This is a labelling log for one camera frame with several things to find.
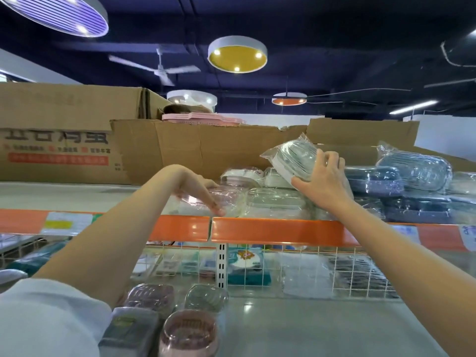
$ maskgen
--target fan blade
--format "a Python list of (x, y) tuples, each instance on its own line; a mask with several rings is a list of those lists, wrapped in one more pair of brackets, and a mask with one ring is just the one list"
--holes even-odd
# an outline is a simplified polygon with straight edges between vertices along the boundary
[(471, 81), (476, 81), (476, 79), (463, 79), (463, 80), (453, 80), (453, 81), (447, 81), (444, 83), (435, 83), (435, 84), (426, 84), (423, 89), (426, 88), (434, 88), (438, 86), (445, 86), (445, 85), (454, 85), (454, 84), (461, 84), (461, 83), (469, 83)]
[(147, 71), (155, 71), (155, 69), (152, 69), (150, 67), (143, 66), (143, 65), (140, 65), (140, 64), (136, 64), (135, 62), (125, 60), (125, 59), (121, 59), (121, 58), (118, 58), (117, 56), (113, 56), (113, 55), (109, 55), (109, 61), (117, 62), (117, 63), (122, 64), (122, 65), (137, 67), (139, 69), (143, 69), (143, 70), (147, 70)]
[(165, 69), (167, 74), (182, 74), (182, 73), (196, 73), (201, 70), (195, 65), (181, 66), (181, 67), (171, 67), (170, 69)]
[(175, 86), (175, 84), (172, 82), (172, 80), (169, 79), (166, 73), (161, 72), (157, 73), (156, 75), (160, 77), (160, 82), (163, 86)]

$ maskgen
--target forearm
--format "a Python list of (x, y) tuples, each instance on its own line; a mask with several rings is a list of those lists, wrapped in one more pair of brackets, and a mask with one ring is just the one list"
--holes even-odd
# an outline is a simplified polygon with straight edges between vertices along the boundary
[(473, 355), (476, 280), (357, 203), (344, 203), (334, 214), (441, 347), (451, 357)]
[(114, 306), (124, 290), (180, 171), (164, 168), (71, 240), (35, 278), (54, 279)]

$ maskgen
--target fluorescent light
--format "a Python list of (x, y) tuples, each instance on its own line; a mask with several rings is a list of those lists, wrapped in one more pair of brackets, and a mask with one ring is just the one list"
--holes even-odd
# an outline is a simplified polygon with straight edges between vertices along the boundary
[(402, 109), (394, 110), (394, 111), (390, 112), (390, 114), (396, 115), (396, 114), (406, 113), (407, 111), (412, 111), (412, 110), (415, 110), (415, 109), (421, 109), (422, 107), (429, 107), (430, 105), (434, 105), (434, 104), (437, 104), (437, 103), (438, 103), (438, 101), (436, 101), (436, 100), (429, 100), (429, 101), (425, 101), (424, 103), (419, 103), (419, 104), (412, 105), (411, 107), (403, 107)]
[(84, 35), (87, 35), (89, 33), (88, 29), (86, 29), (86, 27), (84, 27), (83, 25), (76, 25), (76, 29), (78, 29), (78, 31)]

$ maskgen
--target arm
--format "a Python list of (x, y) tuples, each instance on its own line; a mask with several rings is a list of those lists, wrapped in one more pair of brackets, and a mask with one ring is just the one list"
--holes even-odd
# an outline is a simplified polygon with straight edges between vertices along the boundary
[(294, 178), (293, 185), (344, 224), (447, 354), (472, 356), (476, 279), (355, 203), (345, 191), (344, 167), (337, 153), (319, 150), (311, 182)]
[(220, 213), (206, 186), (185, 167), (163, 168), (57, 252), (33, 278), (53, 279), (115, 306), (170, 194), (184, 192)]

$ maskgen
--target hand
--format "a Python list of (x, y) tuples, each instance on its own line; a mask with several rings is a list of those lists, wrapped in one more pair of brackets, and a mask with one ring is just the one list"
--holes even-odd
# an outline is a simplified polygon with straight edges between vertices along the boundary
[(294, 177), (291, 184), (318, 207), (335, 214), (340, 205), (354, 200), (344, 174), (345, 166), (346, 161), (335, 151), (324, 153), (318, 149), (311, 181)]
[(205, 179), (201, 175), (195, 174), (190, 169), (181, 165), (169, 166), (167, 168), (179, 170), (179, 183), (174, 191), (177, 197), (181, 198), (184, 194), (190, 195), (202, 201), (214, 214), (223, 216), (224, 212), (217, 202), (212, 198), (208, 189), (217, 187), (213, 180)]

